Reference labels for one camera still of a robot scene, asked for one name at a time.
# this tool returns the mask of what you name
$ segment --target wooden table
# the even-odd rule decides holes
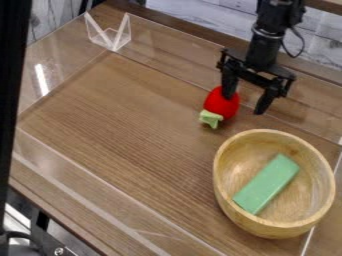
[[[92,14],[102,26],[122,16],[110,3]],[[12,187],[104,255],[299,255],[307,235],[260,239],[227,219],[212,159],[231,135],[271,128],[307,140],[333,167],[340,88],[299,73],[288,99],[253,116],[259,92],[241,83],[239,115],[212,131],[197,113],[221,46],[138,17],[130,23],[118,54],[86,40],[82,18],[29,47]],[[339,193],[309,255],[337,255],[340,202]]]

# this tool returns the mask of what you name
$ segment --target cable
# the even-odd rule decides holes
[[[288,51],[288,49],[287,49],[285,46],[284,46],[283,40],[281,40],[281,47],[283,47],[284,52],[287,53],[287,55],[288,55],[291,58],[296,58],[296,57],[303,53],[303,51],[304,51],[304,38],[303,38],[303,36],[300,35],[300,33],[297,32],[297,30],[295,29],[295,27],[291,27],[291,31],[292,31],[293,35],[295,35],[295,36],[300,39],[300,41],[301,41],[301,49],[300,49],[300,51],[297,52],[296,55],[291,54],[289,51]]]

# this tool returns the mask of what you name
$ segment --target transparent plastic piece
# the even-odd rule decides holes
[[[125,13],[121,24],[117,30],[106,28],[102,30],[90,17],[89,13],[84,14],[88,36],[92,43],[106,48],[109,51],[118,51],[118,49],[130,41],[130,23],[129,16]]]

